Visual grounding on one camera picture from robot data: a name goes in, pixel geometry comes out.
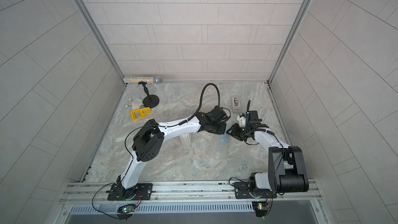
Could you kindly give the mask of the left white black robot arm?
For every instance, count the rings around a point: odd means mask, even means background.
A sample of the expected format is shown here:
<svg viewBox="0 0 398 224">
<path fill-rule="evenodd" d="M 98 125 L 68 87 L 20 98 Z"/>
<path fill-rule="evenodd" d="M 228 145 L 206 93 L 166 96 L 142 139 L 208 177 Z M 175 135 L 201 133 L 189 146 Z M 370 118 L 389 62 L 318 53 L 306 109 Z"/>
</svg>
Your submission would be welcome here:
<svg viewBox="0 0 398 224">
<path fill-rule="evenodd" d="M 159 122 L 151 119 L 139 128 L 133 138 L 132 152 L 124 172 L 112 185 L 108 200 L 127 200 L 135 196 L 138 179 L 146 163 L 160 152 L 162 144 L 170 139 L 190 133 L 206 131 L 223 135 L 230 119 L 224 111 L 219 113 L 199 112 L 193 117 L 172 122 Z"/>
</svg>

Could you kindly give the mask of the small blue ceramic vase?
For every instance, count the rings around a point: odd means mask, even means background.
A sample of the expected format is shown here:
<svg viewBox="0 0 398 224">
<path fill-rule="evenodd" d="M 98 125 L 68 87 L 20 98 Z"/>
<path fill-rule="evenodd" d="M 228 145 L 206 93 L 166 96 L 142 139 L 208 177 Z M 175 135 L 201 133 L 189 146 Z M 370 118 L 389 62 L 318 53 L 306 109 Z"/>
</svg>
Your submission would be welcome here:
<svg viewBox="0 0 398 224">
<path fill-rule="evenodd" d="M 227 145 L 228 139 L 229 139 L 229 136 L 228 136 L 227 134 L 224 134 L 224 135 L 222 135 L 221 138 L 220 138 L 220 143 L 221 143 L 222 145 Z"/>
</svg>

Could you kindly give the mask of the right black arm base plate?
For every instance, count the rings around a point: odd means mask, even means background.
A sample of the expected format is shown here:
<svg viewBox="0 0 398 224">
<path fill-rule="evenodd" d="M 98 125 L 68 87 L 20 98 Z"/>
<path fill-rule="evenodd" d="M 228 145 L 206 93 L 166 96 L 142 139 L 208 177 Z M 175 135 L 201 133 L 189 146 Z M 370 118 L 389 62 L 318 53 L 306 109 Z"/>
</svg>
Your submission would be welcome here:
<svg viewBox="0 0 398 224">
<path fill-rule="evenodd" d="M 273 199 L 277 195 L 269 189 L 259 189 L 249 182 L 236 181 L 232 183 L 236 199 Z"/>
</svg>

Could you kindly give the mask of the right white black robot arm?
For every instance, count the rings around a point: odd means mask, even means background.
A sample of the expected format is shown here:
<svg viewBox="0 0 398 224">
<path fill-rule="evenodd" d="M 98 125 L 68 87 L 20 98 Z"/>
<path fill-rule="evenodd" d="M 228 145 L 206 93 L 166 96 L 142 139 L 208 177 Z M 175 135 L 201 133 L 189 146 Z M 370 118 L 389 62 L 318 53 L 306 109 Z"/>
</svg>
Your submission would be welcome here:
<svg viewBox="0 0 398 224">
<path fill-rule="evenodd" d="M 267 172 L 251 173 L 245 185 L 253 198 L 275 197 L 277 194 L 309 190 L 302 150 L 280 141 L 268 128 L 244 128 L 234 124 L 227 134 L 239 141 L 254 139 L 268 150 Z"/>
</svg>

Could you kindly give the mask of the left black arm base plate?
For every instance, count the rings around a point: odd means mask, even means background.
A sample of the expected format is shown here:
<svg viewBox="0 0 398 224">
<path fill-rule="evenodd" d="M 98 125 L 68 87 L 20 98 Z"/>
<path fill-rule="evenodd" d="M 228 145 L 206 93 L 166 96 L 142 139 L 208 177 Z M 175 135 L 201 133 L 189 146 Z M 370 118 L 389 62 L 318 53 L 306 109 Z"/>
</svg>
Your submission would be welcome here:
<svg viewBox="0 0 398 224">
<path fill-rule="evenodd" d="M 134 201 L 149 200 L 152 193 L 153 184 L 137 184 L 133 188 L 124 189 L 122 185 L 113 183 L 110 190 L 107 191 L 108 201 Z"/>
</svg>

